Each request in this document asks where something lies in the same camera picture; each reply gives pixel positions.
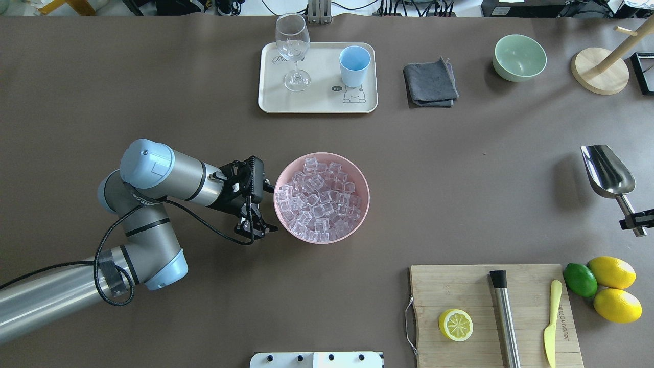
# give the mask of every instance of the wine glass base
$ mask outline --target wine glass base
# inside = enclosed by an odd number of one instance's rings
[[[311,84],[311,77],[302,69],[298,69],[297,73],[294,70],[289,71],[284,76],[284,86],[293,92],[304,91],[309,88],[309,84]]]

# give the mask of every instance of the brown table surface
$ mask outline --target brown table surface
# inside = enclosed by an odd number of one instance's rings
[[[273,179],[301,155],[334,152],[359,166],[371,191],[364,224],[330,246],[285,231],[237,246],[171,208],[185,278],[4,344],[2,367],[247,367],[255,352],[329,350],[383,351],[387,367],[414,367],[404,333],[411,265],[565,265],[599,255],[633,265],[629,291],[644,314],[614,324],[572,297],[585,364],[651,365],[654,234],[619,228],[619,207],[591,190],[579,146],[610,145],[638,182],[634,207],[653,207],[654,100],[633,75],[624,91],[599,96],[569,69],[583,48],[615,48],[626,36],[613,26],[642,20],[338,16],[310,27],[311,40],[372,45],[379,106],[293,116],[256,103],[274,21],[0,20],[2,282],[94,254],[115,220],[97,203],[97,185],[137,138],[215,166],[257,155]],[[535,79],[509,83],[493,71],[494,44],[509,33],[544,47],[547,68]],[[654,37],[637,50],[654,51]],[[460,99],[452,109],[414,108],[403,66],[441,55]],[[192,208],[221,229],[235,223]],[[270,195],[262,212],[277,223]],[[124,241],[118,231],[107,247]]]

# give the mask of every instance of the yellow knife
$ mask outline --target yellow knife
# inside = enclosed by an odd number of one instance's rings
[[[552,288],[549,291],[549,325],[545,327],[545,332],[543,333],[545,355],[547,355],[547,361],[552,368],[557,368],[555,344],[557,340],[557,314],[559,313],[562,289],[563,286],[560,281],[552,281]]]

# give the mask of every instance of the wine glass stem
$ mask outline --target wine glass stem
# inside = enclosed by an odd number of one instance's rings
[[[298,62],[295,62],[295,73],[293,74],[293,79],[300,79],[300,71],[298,70]]]

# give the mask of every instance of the yellow lemon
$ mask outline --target yellow lemon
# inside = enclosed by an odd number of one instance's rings
[[[465,341],[472,335],[472,318],[461,309],[448,309],[438,318],[438,327],[448,339]]]
[[[597,283],[614,289],[626,289],[636,280],[636,272],[630,264],[622,259],[608,257],[593,258],[588,268],[595,275]]]
[[[643,307],[635,296],[619,289],[604,289],[595,295],[595,310],[611,322],[630,323],[643,314]]]

